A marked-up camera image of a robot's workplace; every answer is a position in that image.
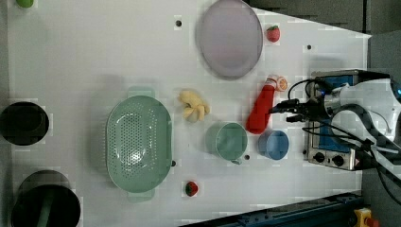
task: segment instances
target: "black bowl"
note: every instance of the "black bowl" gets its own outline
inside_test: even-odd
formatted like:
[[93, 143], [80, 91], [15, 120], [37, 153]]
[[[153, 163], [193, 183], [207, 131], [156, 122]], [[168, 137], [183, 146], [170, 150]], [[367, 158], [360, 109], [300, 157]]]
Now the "black bowl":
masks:
[[31, 102], [9, 105], [0, 114], [0, 133], [14, 145], [33, 145], [44, 138], [49, 118], [40, 106]]

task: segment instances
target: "toy strawberry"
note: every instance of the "toy strawberry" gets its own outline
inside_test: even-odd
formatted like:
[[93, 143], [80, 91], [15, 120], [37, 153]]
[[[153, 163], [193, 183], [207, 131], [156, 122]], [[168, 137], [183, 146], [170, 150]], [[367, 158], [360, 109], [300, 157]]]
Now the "toy strawberry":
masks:
[[270, 42], [276, 43], [280, 39], [280, 28], [278, 26], [271, 26], [268, 29], [267, 38]]

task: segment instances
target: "plate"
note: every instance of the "plate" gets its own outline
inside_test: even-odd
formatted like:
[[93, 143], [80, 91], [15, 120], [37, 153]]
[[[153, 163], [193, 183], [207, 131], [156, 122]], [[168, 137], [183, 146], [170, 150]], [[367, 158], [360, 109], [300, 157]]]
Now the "plate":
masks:
[[204, 14], [200, 50], [219, 76], [245, 76], [259, 61], [262, 47], [259, 19], [241, 0], [219, 0]]

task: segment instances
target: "cup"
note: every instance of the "cup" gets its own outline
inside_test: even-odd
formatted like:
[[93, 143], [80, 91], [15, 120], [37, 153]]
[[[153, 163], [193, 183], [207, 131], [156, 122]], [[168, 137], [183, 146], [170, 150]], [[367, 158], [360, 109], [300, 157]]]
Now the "cup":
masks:
[[283, 131], [265, 131], [257, 144], [259, 152], [272, 160], [284, 158], [289, 147], [288, 137]]
[[234, 164], [242, 163], [240, 157], [248, 145], [245, 129], [233, 122], [217, 122], [206, 132], [206, 146], [221, 158]]

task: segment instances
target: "red spray bottle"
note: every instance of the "red spray bottle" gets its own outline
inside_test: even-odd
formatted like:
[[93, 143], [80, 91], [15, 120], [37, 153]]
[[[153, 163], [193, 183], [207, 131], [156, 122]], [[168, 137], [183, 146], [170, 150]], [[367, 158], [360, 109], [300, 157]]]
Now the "red spray bottle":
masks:
[[274, 92], [283, 92], [288, 84], [283, 77], [269, 76], [265, 85], [254, 102], [251, 114], [248, 117], [246, 130], [253, 134], [261, 134], [269, 123], [270, 110], [273, 107]]

